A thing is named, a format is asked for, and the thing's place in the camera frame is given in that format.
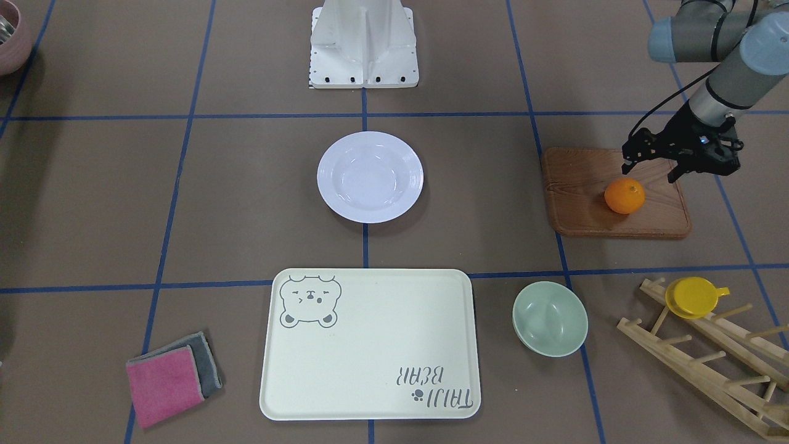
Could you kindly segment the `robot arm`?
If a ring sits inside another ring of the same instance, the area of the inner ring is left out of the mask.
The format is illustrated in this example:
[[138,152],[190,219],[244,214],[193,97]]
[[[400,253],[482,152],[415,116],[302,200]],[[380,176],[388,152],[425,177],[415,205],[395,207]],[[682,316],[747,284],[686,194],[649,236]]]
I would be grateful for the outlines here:
[[694,81],[698,89],[657,134],[636,124],[623,144],[622,172],[654,159],[674,160],[668,182],[687,173],[731,175],[744,143],[735,125],[788,73],[786,1],[734,11],[733,1],[683,1],[655,22],[651,59],[662,63],[712,62]]

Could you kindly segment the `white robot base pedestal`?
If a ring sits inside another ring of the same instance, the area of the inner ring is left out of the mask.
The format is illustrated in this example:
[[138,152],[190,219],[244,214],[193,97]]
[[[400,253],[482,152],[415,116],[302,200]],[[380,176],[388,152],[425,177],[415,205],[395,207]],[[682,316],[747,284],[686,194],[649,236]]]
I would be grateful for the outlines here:
[[312,11],[311,88],[414,88],[412,9],[400,1],[326,1]]

